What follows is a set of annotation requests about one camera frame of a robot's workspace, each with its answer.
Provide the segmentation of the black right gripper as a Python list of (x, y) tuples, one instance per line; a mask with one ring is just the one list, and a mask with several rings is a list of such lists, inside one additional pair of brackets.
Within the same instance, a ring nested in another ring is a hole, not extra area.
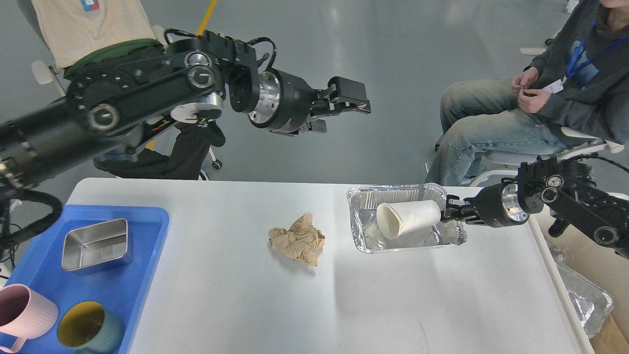
[(440, 221), (458, 220), (490, 227), (522, 225), (529, 219), (529, 213), (520, 205), (517, 193), (517, 183), (503, 182), (485, 187), (465, 200), (447, 195)]

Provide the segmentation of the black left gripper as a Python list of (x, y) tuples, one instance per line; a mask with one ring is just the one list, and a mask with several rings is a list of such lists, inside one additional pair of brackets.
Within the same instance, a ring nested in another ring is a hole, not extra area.
[(352, 79), (333, 77), (328, 88), (316, 90), (302, 78), (271, 68), (259, 74), (259, 80), (258, 102), (248, 117), (253, 126), (274, 134), (325, 134), (326, 121), (307, 121), (311, 109), (313, 116), (372, 112), (364, 83)]

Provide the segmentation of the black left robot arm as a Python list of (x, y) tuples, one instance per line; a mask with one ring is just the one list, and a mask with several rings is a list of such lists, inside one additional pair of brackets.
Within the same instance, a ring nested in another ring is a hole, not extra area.
[(324, 133), (326, 117), (371, 112), (363, 83), (334, 77), (315, 89), (273, 67), (276, 49), (258, 59), (254, 45), (267, 37), (165, 32), (181, 39), (152, 58), (86, 65), (63, 98), (1, 124), (2, 250), (59, 219), (61, 201), (34, 189), (63, 171), (93, 158), (133, 160), (176, 122), (206, 130), (220, 147), (214, 121), (225, 101), (255, 127), (288, 136)]

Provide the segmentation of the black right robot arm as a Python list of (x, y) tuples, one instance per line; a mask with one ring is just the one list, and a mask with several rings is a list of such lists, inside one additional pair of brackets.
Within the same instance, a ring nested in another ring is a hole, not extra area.
[(555, 218), (548, 233), (574, 226), (591, 241), (629, 256), (629, 202), (597, 188), (582, 155), (522, 163), (515, 177), (482, 188), (474, 197), (447, 195), (441, 220), (489, 227), (521, 225), (548, 206)]

